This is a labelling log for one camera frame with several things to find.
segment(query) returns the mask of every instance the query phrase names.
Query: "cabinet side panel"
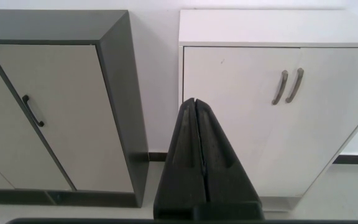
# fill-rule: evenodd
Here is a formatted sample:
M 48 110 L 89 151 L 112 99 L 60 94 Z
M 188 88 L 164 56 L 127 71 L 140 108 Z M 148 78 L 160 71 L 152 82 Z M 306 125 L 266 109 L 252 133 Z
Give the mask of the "cabinet side panel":
M 122 150 L 141 206 L 149 158 L 129 13 L 103 37 L 97 50 Z

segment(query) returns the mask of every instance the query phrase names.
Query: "floor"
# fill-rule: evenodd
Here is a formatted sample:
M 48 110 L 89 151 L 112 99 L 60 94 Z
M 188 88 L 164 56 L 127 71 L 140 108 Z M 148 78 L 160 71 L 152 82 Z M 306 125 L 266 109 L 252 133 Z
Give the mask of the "floor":
M 163 162 L 151 162 L 142 208 L 0 205 L 0 224 L 19 217 L 153 218 L 153 202 Z M 358 165 L 332 165 L 289 213 L 267 212 L 266 219 L 358 220 Z

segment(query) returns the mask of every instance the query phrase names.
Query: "black object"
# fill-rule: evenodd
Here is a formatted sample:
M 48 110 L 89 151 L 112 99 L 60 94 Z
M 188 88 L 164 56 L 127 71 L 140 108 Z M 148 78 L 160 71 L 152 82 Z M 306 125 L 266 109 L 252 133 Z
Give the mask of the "black object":
M 27 95 L 24 95 L 22 97 L 22 100 L 23 100 L 23 103 L 24 103 L 24 106 L 25 108 L 27 109 L 27 111 L 29 112 L 31 118 L 33 119 L 33 121 L 39 126 L 39 127 L 43 127 L 45 124 L 43 121 L 38 121 L 37 118 L 35 117 L 35 115 L 33 114 L 30 106 L 29 106 L 29 100 L 30 100 L 30 97 L 27 96 Z
M 263 220 L 262 204 L 211 108 L 179 110 L 154 202 L 156 220 Z

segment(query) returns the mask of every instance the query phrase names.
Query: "black plastic part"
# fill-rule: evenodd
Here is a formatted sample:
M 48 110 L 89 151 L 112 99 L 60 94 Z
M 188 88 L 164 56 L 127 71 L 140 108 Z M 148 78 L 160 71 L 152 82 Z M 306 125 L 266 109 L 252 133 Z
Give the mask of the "black plastic part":
M 236 220 L 236 221 L 154 221 L 141 219 L 105 219 L 105 218 L 18 218 L 7 224 L 358 224 L 358 220 Z
M 209 201 L 257 202 L 259 196 L 209 105 L 196 101 L 201 148 L 206 161 Z
M 29 112 L 31 118 L 34 120 L 34 122 L 39 126 L 39 127 L 43 127 L 45 124 L 43 121 L 38 121 L 37 118 L 35 117 L 35 115 L 33 114 L 30 106 L 29 106 L 29 100 L 30 100 L 30 97 L 27 96 L 27 95 L 24 95 L 22 97 L 22 100 L 23 100 L 23 103 L 24 103 L 24 106 L 25 108 L 27 109 L 27 111 Z
M 206 203 L 195 102 L 180 106 L 154 201 L 154 219 L 191 220 L 193 207 Z
M 263 220 L 262 204 L 212 109 L 179 110 L 154 202 L 156 220 Z

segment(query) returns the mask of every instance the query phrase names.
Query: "dark gray cabinet frame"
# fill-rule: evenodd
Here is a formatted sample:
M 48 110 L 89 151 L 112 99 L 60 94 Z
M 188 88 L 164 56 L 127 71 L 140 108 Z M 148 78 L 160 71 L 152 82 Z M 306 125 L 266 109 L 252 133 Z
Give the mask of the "dark gray cabinet frame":
M 0 190 L 0 203 L 141 207 L 149 157 L 129 12 L 0 10 L 0 44 L 95 46 L 134 188 L 134 194 L 76 190 L 0 66 L 0 76 L 73 190 Z

